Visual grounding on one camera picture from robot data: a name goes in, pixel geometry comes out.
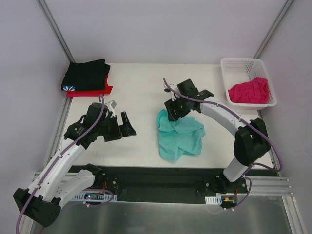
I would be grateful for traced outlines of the teal t shirt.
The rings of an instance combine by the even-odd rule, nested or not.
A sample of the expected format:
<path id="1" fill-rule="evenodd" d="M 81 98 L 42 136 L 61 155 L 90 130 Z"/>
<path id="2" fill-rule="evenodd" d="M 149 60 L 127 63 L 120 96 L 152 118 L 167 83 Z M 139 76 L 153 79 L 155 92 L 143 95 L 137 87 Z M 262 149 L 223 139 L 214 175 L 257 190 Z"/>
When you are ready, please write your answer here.
<path id="1" fill-rule="evenodd" d="M 197 156 L 202 151 L 204 125 L 194 117 L 169 121 L 169 114 L 161 110 L 157 115 L 159 155 L 163 160 L 176 162 L 183 155 Z"/>

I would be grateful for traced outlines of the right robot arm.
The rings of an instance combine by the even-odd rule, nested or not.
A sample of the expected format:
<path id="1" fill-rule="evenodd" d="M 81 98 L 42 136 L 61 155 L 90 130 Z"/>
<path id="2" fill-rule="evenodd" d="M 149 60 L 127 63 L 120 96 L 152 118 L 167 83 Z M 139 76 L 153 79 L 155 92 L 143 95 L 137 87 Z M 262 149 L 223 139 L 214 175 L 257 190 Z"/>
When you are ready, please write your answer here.
<path id="1" fill-rule="evenodd" d="M 234 137 L 234 158 L 223 170 L 219 186 L 224 192 L 231 192 L 237 180 L 271 148 L 263 120 L 244 120 L 241 115 L 220 102 L 208 90 L 199 91 L 188 79 L 177 86 L 164 82 L 164 88 L 171 97 L 164 103 L 170 122 L 177 122 L 190 111 L 210 117 Z"/>

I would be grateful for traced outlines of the white plastic basket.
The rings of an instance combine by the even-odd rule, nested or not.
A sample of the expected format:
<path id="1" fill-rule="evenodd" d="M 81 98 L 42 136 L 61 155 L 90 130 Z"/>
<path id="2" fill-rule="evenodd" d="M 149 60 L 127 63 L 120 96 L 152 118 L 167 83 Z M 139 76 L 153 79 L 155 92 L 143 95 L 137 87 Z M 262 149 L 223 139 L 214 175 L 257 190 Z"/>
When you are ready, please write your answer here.
<path id="1" fill-rule="evenodd" d="M 261 110 L 277 104 L 271 78 L 257 58 L 223 58 L 220 61 L 225 95 L 230 106 Z"/>

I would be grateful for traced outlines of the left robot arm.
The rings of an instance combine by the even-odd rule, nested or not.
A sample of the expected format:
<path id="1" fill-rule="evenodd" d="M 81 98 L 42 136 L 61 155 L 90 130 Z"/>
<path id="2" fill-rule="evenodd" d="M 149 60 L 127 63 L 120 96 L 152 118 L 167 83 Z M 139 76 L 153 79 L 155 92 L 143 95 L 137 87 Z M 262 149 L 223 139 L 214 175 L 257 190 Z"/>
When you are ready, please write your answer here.
<path id="1" fill-rule="evenodd" d="M 102 186 L 102 169 L 92 164 L 83 166 L 74 178 L 64 184 L 61 181 L 98 137 L 108 142 L 137 134 L 126 112 L 121 112 L 122 124 L 118 124 L 115 106 L 114 101 L 106 104 L 94 102 L 79 121 L 67 128 L 55 155 L 40 175 L 26 189 L 18 188 L 14 192 L 13 198 L 21 215 L 48 227 L 77 193 L 87 188 L 97 190 Z"/>

